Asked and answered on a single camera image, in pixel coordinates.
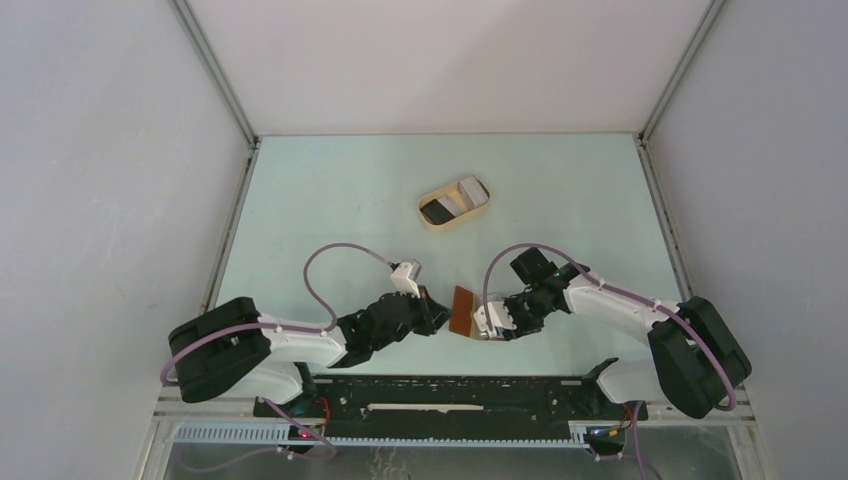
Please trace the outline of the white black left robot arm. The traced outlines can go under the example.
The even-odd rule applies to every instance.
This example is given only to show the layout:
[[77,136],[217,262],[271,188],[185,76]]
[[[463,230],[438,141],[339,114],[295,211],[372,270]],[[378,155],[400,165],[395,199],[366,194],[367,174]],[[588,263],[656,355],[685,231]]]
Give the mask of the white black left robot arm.
[[177,387],[185,403],[240,394],[304,416],[316,403],[307,367],[358,366],[410,334],[435,334],[450,316],[449,308],[427,294],[390,293],[323,330],[285,324],[261,314],[251,298],[238,297],[169,334],[172,359],[161,380]]

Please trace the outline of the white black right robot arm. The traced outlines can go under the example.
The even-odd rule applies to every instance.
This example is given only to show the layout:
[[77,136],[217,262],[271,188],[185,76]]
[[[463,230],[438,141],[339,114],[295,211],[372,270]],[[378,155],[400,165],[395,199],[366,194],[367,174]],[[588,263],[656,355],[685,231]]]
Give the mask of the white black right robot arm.
[[483,292],[474,319],[485,337],[511,341],[539,333],[556,312],[598,320],[646,346],[650,356],[609,359],[589,373],[581,402],[591,416],[606,418],[638,401],[666,400],[694,419],[735,409],[735,390],[753,368],[712,302],[641,295],[573,258],[558,266],[546,256],[551,250],[538,243],[506,248],[518,254],[510,266],[524,288],[504,296]]

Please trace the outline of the brown leather card holder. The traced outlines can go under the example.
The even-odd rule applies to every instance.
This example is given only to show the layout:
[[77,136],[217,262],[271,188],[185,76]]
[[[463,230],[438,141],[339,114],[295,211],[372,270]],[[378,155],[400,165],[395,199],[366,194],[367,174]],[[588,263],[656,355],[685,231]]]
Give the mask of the brown leather card holder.
[[488,341],[487,332],[477,324],[474,314],[480,306],[479,296],[472,291],[456,286],[453,293],[451,317],[448,329],[451,333],[478,341]]

